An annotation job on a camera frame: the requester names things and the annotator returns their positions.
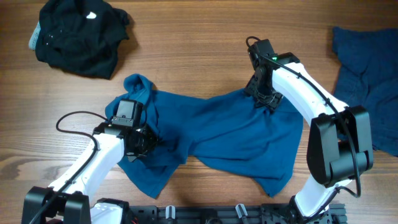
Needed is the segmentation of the teal blue polo shirt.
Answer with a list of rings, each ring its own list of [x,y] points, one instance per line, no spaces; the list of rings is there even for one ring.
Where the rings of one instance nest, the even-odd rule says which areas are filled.
[[[119,162],[131,182],[157,197],[178,166],[195,156],[206,166],[252,177],[269,196],[293,174],[303,117],[289,100],[276,110],[256,108],[243,90],[209,99],[155,90],[145,76],[124,80],[124,98],[145,105],[142,121],[158,137],[155,149]]]

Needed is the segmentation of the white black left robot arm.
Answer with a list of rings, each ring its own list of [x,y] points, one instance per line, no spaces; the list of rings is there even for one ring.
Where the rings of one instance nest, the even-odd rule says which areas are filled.
[[[132,223],[129,203],[103,198],[90,200],[107,173],[122,158],[134,162],[157,144],[148,125],[141,128],[101,123],[76,162],[48,187],[32,187],[24,199],[22,223]]]

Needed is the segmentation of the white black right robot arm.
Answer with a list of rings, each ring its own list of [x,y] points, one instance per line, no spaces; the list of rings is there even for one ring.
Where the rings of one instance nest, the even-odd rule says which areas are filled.
[[[276,110],[287,99],[310,126],[310,176],[281,216],[289,223],[309,223],[327,213],[340,191],[360,197],[360,176],[373,166],[368,112],[329,94],[292,53],[248,54],[254,75],[245,90],[256,103]]]

